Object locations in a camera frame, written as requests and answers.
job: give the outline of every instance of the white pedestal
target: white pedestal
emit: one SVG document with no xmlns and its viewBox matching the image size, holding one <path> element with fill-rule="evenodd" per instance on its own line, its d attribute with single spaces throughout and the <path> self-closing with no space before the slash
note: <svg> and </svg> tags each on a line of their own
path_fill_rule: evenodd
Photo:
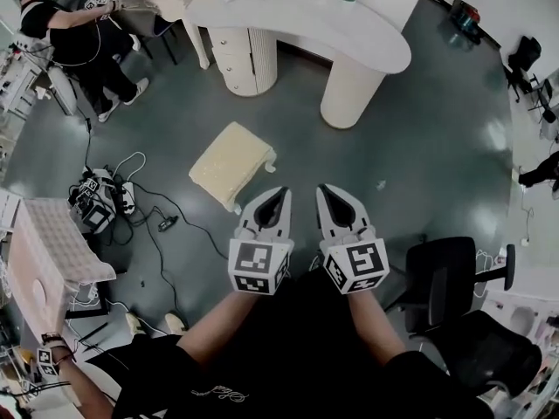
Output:
<svg viewBox="0 0 559 419">
<path fill-rule="evenodd" d="M 337 52 L 322 98 L 322 118 L 332 127 L 347 129 L 359 121 L 386 73 L 371 70 Z"/>
<path fill-rule="evenodd" d="M 267 92 L 278 79 L 276 38 L 272 31 L 247 28 L 208 30 L 219 71 L 238 96 Z"/>
</svg>

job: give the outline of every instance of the black pants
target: black pants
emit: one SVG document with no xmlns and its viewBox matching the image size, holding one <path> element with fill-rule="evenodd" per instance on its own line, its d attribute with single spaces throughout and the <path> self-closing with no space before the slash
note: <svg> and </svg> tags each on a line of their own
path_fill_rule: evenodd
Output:
<svg viewBox="0 0 559 419">
<path fill-rule="evenodd" d="M 88 64 L 67 67 L 67 70 L 78 78 L 81 90 L 98 115 L 108 112 L 112 106 L 112 102 L 103 93 L 103 87 L 115 93 L 123 102 L 132 100 L 136 95 L 136 85 L 103 49 Z"/>
<path fill-rule="evenodd" d="M 520 175 L 518 183 L 530 188 L 546 180 L 558 179 L 559 175 L 556 173 L 557 166 L 559 166 L 559 152 L 555 152 L 547 160 L 542 161 L 542 164 L 537 169 Z"/>
</svg>

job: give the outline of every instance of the cord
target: cord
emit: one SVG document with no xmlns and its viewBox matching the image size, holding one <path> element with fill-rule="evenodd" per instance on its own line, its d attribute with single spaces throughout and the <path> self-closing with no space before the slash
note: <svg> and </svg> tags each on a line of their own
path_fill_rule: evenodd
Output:
<svg viewBox="0 0 559 419">
<path fill-rule="evenodd" d="M 87 166 L 87 159 L 89 158 L 89 148 L 91 147 L 91 124 L 90 124 L 90 120 L 89 118 L 86 116 L 86 114 L 84 113 L 83 110 L 81 110 L 78 106 L 76 106 L 79 110 L 79 112 L 81 113 L 81 116 L 84 117 L 84 120 L 86 121 L 86 127 L 87 127 L 87 148 L 86 148 L 86 158 L 84 159 L 84 166 Z"/>
<path fill-rule="evenodd" d="M 141 210 L 141 208 L 139 206 L 136 206 L 136 208 L 141 212 L 141 214 L 146 217 L 143 213 L 143 211 Z M 178 313 L 180 313 L 181 317 L 183 317 L 183 319 L 186 319 L 186 315 L 184 315 L 184 313 L 181 311 L 181 308 L 178 306 L 178 301 L 177 301 L 177 294 L 176 294 L 176 288 L 173 285 L 173 283 L 171 283 L 167 278 L 165 278 L 165 267 L 164 267 L 164 259 L 163 259 L 163 252 L 161 247 L 159 246 L 159 244 L 157 243 L 157 241 L 155 240 L 153 234 L 151 233 L 151 229 L 149 228 L 149 223 L 146 220 L 145 222 L 146 224 L 146 228 L 148 229 L 148 234 L 149 237 L 151 237 L 151 241 L 154 243 L 157 252 L 159 253 L 159 262 L 160 262 L 160 267 L 159 267 L 159 274 L 161 275 L 163 281 L 165 281 L 169 287 L 172 289 L 173 291 L 173 301 L 175 304 L 175 309 Z"/>
<path fill-rule="evenodd" d="M 312 271 L 312 270 L 313 270 L 314 265 L 316 264 L 316 262 L 318 261 L 318 259 L 319 259 L 319 256 L 316 255 L 316 256 L 314 257 L 314 259 L 313 259 L 313 262 L 312 262 L 311 265 L 308 267 L 308 270 L 309 270 L 309 271 Z"/>
<path fill-rule="evenodd" d="M 70 386 L 71 383 L 68 381 L 60 381 L 57 383 L 49 383 L 47 385 L 42 385 L 39 387 L 35 387 L 30 389 L 29 391 L 25 391 L 24 393 L 19 393 L 19 394 L 13 394 L 13 393 L 9 393 L 8 391 L 0 391 L 0 395 L 7 395 L 9 397 L 13 397 L 14 399 L 17 399 L 18 397 L 24 397 L 26 395 L 34 395 L 37 393 L 40 393 L 41 391 L 46 391 L 47 389 L 55 389 L 55 388 L 61 388 L 61 387 L 67 387 Z"/>
<path fill-rule="evenodd" d="M 223 259 L 225 259 L 225 260 L 228 260 L 228 257 L 218 249 L 218 247 L 217 247 L 217 245 L 216 245 L 216 242 L 215 242 L 213 236 L 211 235 L 211 233 L 210 233 L 209 231 L 207 231 L 204 227 L 201 227 L 201 226 L 199 226 L 199 225 L 196 225 L 195 223 L 189 222 L 189 221 L 187 220 L 186 216 L 184 215 L 183 210 L 181 209 L 180 206 L 178 206 L 178 204 L 176 204 L 175 202 L 173 202 L 170 198 L 168 198 L 166 195 L 164 195 L 164 194 L 162 194 L 162 193 L 153 192 L 153 191 L 148 191 L 147 189 L 145 189 L 144 187 L 142 187 L 141 184 L 136 183 L 136 182 L 132 182 L 132 183 L 133 183 L 135 186 L 137 186 L 138 188 L 140 188 L 143 192 L 145 192 L 145 193 L 147 193 L 147 194 L 151 194 L 152 196 L 163 197 L 165 200 L 167 200 L 168 202 L 170 202 L 170 203 L 172 203 L 173 205 L 175 205 L 175 207 L 176 207 L 176 208 L 178 209 L 178 211 L 181 213 L 181 217 L 183 218 L 184 222 L 185 222 L 187 225 L 191 226 L 191 227 L 198 228 L 199 230 L 204 231 L 204 232 L 208 235 L 208 238 L 209 238 L 210 241 L 211 241 L 211 245 L 213 246 L 213 248 L 214 248 L 214 250 L 216 251 L 216 253 L 217 253 L 221 258 L 223 258 Z"/>
<path fill-rule="evenodd" d="M 33 57 L 35 57 L 35 58 L 39 58 L 39 59 L 41 59 L 41 60 L 48 60 L 49 62 L 52 62 L 53 64 L 56 64 L 56 65 L 59 65 L 59 66 L 82 66 L 82 65 L 86 65 L 86 64 L 89 64 L 90 62 L 93 62 L 95 59 L 97 59 L 97 56 L 99 56 L 99 52 L 100 52 L 100 50 L 101 50 L 101 34 L 100 34 L 100 31 L 99 31 L 99 24 L 97 24 L 97 22 L 95 22 L 95 27 L 97 28 L 97 39 L 99 40 L 99 42 L 98 42 L 98 44 L 97 44 L 97 52 L 95 53 L 95 55 L 94 55 L 91 59 L 87 60 L 86 62 L 82 62 L 81 64 L 62 64 L 61 62 L 57 62 L 56 60 L 43 58 L 43 57 L 41 57 L 41 56 L 38 56 L 37 54 L 34 54 L 34 53 L 36 53 L 36 52 L 41 52 L 41 51 L 43 51 L 43 50 L 47 50 L 48 48 L 54 48 L 53 45 L 48 45 L 48 46 L 46 46 L 45 48 L 42 48 L 42 49 L 40 49 L 40 50 L 36 50 L 36 51 L 33 51 L 33 52 L 29 52 L 29 51 L 23 50 L 23 49 L 21 49 L 21 48 L 19 48 L 19 47 L 18 47 L 18 48 L 19 48 L 22 52 L 24 52 L 25 54 L 29 54 L 29 55 L 31 55 L 31 56 L 33 56 Z"/>
<path fill-rule="evenodd" d="M 106 302 L 108 304 L 110 304 L 111 306 L 122 306 L 124 307 L 124 310 L 128 313 L 130 312 L 130 309 L 128 309 L 128 306 L 125 305 L 124 303 L 120 302 L 120 301 L 109 301 L 108 299 L 106 299 Z M 145 319 L 141 319 L 140 317 L 136 316 L 136 318 L 142 322 L 145 326 L 147 326 L 149 329 L 151 329 L 152 331 L 159 333 L 160 335 L 166 336 L 169 335 L 168 333 L 165 333 L 164 331 L 157 329 L 156 327 L 150 326 L 149 323 L 145 320 Z"/>
<path fill-rule="evenodd" d="M 484 258 L 484 261 L 483 261 L 483 271 L 490 270 L 491 267 L 493 267 L 493 266 L 495 265 L 495 261 L 497 260 L 497 258 L 494 258 L 494 257 L 491 256 L 489 253 L 486 253 L 486 252 L 483 251 L 483 250 L 478 250 L 478 252 L 475 254 L 475 260 L 477 261 L 478 258 L 479 258 L 480 256 L 483 256 L 483 258 Z M 489 267 L 487 268 L 487 260 L 488 260 L 488 259 L 491 260 L 491 261 L 490 261 L 491 264 L 490 264 Z M 486 291 L 487 291 L 487 288 L 484 287 L 484 288 L 483 288 L 483 293 L 481 293 L 481 295 L 478 295 L 478 293 L 475 291 L 475 287 L 474 287 L 474 288 L 473 288 L 473 295 L 474 295 L 476 298 L 480 298 L 480 299 L 481 299 L 481 298 L 483 298 L 483 297 L 485 296 Z"/>
<path fill-rule="evenodd" d="M 72 330 L 72 332 L 74 332 L 80 339 L 83 339 L 83 337 L 79 334 L 78 331 L 76 331 L 76 329 L 72 326 L 72 321 L 68 320 L 67 325 L 68 327 Z M 87 346 L 92 348 L 97 354 L 107 354 L 108 356 L 110 356 L 111 358 L 113 358 L 114 360 L 118 361 L 127 371 L 130 370 L 130 368 L 128 366 L 126 366 L 121 360 L 117 359 L 114 355 L 112 355 L 109 351 L 106 351 L 105 349 L 103 349 L 102 347 L 99 347 L 97 345 L 92 345 L 90 342 L 83 340 L 81 342 L 82 345 Z"/>
<path fill-rule="evenodd" d="M 125 182 L 129 182 L 130 179 L 132 178 L 132 175 L 134 175 L 134 174 L 135 174 L 136 172 L 138 172 L 139 170 L 142 170 L 143 167 L 146 166 L 146 155 L 145 155 L 143 152 L 140 152 L 140 151 L 134 152 L 134 153 L 133 153 L 132 155 L 130 155 L 128 158 L 125 158 L 124 160 L 122 160 L 122 161 L 118 164 L 118 166 L 116 167 L 116 169 L 114 170 L 113 175 L 116 175 L 116 174 L 119 172 L 120 167 L 121 167 L 124 163 L 126 163 L 128 160 L 130 160 L 130 159 L 132 159 L 133 157 L 135 157 L 136 155 L 141 155 L 141 156 L 143 157 L 143 163 L 141 164 L 141 166 L 140 166 L 136 171 L 134 171 L 132 174 L 130 174 L 130 175 L 128 176 L 128 178 L 126 179 Z"/>
<path fill-rule="evenodd" d="M 82 284 L 82 283 L 78 283 L 78 293 L 76 293 L 75 296 L 72 297 L 72 310 L 75 310 L 75 306 L 82 306 L 82 307 L 96 307 L 100 304 L 100 299 L 97 298 L 95 300 L 95 298 L 90 299 L 88 302 L 84 302 L 84 301 L 78 301 L 78 295 L 79 295 L 79 290 L 80 287 L 83 285 L 93 285 L 93 283 L 91 284 Z"/>
<path fill-rule="evenodd" d="M 529 209 L 524 208 L 524 194 L 525 191 L 522 191 L 522 199 L 521 199 L 521 210 L 526 213 L 526 236 L 525 238 L 530 242 L 530 218 L 534 218 L 535 212 L 534 208 L 530 207 Z"/>
<path fill-rule="evenodd" d="M 105 391 L 101 391 L 101 393 L 103 393 L 103 395 L 105 395 L 105 397 L 110 400 L 112 403 L 114 403 L 116 405 L 116 400 L 111 397 L 110 395 L 108 395 Z"/>
</svg>

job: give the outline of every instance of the white cable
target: white cable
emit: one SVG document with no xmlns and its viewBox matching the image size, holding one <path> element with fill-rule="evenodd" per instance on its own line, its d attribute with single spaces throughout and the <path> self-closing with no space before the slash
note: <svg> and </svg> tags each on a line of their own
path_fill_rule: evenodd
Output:
<svg viewBox="0 0 559 419">
<path fill-rule="evenodd" d="M 74 303 L 75 303 L 77 306 L 82 306 L 82 307 L 96 307 L 96 306 L 99 305 L 100 302 L 99 302 L 99 300 L 97 299 L 97 302 L 96 302 L 95 304 L 91 304 L 91 303 L 93 303 L 93 300 L 91 300 L 89 303 L 82 303 L 82 302 L 80 302 L 80 301 L 78 301 L 78 300 L 74 300 Z"/>
<path fill-rule="evenodd" d="M 109 301 L 108 299 L 105 299 L 105 301 L 110 304 L 111 306 L 122 306 L 124 307 L 124 310 L 126 312 L 130 312 L 130 309 L 128 309 L 127 305 L 125 305 L 124 303 L 121 303 L 120 301 Z M 145 319 L 141 319 L 140 317 L 136 317 L 139 321 L 141 321 L 144 325 L 146 325 L 147 327 L 149 327 L 152 331 L 159 333 L 160 335 L 169 335 L 168 333 L 165 333 L 164 331 L 161 331 L 155 327 L 152 327 L 149 325 L 149 323 L 145 320 Z"/>
<path fill-rule="evenodd" d="M 133 153 L 132 155 L 130 155 L 128 158 L 125 158 L 124 160 L 122 160 L 122 161 L 118 164 L 118 166 L 116 167 L 116 169 L 114 170 L 113 175 L 116 175 L 116 173 L 118 172 L 119 168 L 120 168 L 124 163 L 126 163 L 128 160 L 130 160 L 131 158 L 133 158 L 133 157 L 136 156 L 136 155 L 141 155 L 141 156 L 143 157 L 143 163 L 141 164 L 141 166 L 140 166 L 136 171 L 134 171 L 132 174 L 130 174 L 130 175 L 128 176 L 128 178 L 126 179 L 126 182 L 129 182 L 130 179 L 132 178 L 132 175 L 134 175 L 134 174 L 135 174 L 136 172 L 138 172 L 139 170 L 143 169 L 143 167 L 146 165 L 146 155 L 145 155 L 143 152 L 140 152 L 140 151 L 134 152 L 134 153 Z"/>
<path fill-rule="evenodd" d="M 316 264 L 316 261 L 318 261 L 318 255 L 314 257 L 313 262 L 311 263 L 310 267 L 308 267 L 309 271 L 313 270 L 313 267 Z"/>
<path fill-rule="evenodd" d="M 487 270 L 491 270 L 491 267 L 493 267 L 496 264 L 497 258 L 494 258 L 493 256 L 491 256 L 489 253 L 486 253 L 483 250 L 478 250 L 478 252 L 475 254 L 475 260 L 477 261 L 478 258 L 480 256 L 483 256 L 484 261 L 483 261 L 483 271 L 487 271 Z M 489 268 L 487 268 L 487 259 L 491 259 L 491 264 L 489 265 Z M 473 296 L 475 296 L 476 298 L 483 298 L 484 295 L 486 294 L 487 288 L 484 287 L 483 288 L 483 293 L 481 293 L 481 295 L 478 295 L 475 291 L 475 287 L 473 288 Z"/>
<path fill-rule="evenodd" d="M 91 59 L 87 60 L 87 62 L 82 62 L 81 64 L 62 64 L 60 62 L 57 62 L 56 60 L 42 58 L 41 56 L 38 56 L 37 54 L 33 54 L 35 52 L 46 50 L 47 48 L 54 48 L 53 45 L 49 45 L 47 48 L 42 48 L 42 49 L 36 50 L 34 52 L 29 52 L 29 51 L 26 51 L 26 50 L 22 50 L 22 52 L 24 52 L 26 54 L 31 54 L 35 58 L 48 60 L 48 61 L 52 62 L 53 64 L 60 65 L 60 66 L 81 66 L 81 65 L 89 64 L 90 62 L 93 62 L 95 59 L 97 59 L 97 56 L 99 56 L 99 52 L 101 50 L 101 34 L 100 34 L 100 31 L 99 31 L 99 25 L 97 23 L 95 23 L 95 26 L 97 27 L 97 38 L 99 39 L 99 43 L 97 44 L 97 52 L 95 53 L 95 56 L 93 56 Z"/>
</svg>

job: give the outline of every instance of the electronic equipment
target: electronic equipment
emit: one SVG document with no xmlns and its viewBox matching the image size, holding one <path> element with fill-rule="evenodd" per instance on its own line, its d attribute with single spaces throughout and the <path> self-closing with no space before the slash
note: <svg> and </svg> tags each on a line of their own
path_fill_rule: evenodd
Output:
<svg viewBox="0 0 559 419">
<path fill-rule="evenodd" d="M 454 0 L 450 18 L 467 38 L 477 45 L 480 43 L 483 32 L 480 28 L 481 16 L 477 9 L 462 0 Z"/>
<path fill-rule="evenodd" d="M 86 168 L 68 202 L 81 222 L 93 234 L 99 234 L 116 218 L 115 194 L 113 177 L 106 169 Z"/>
</svg>

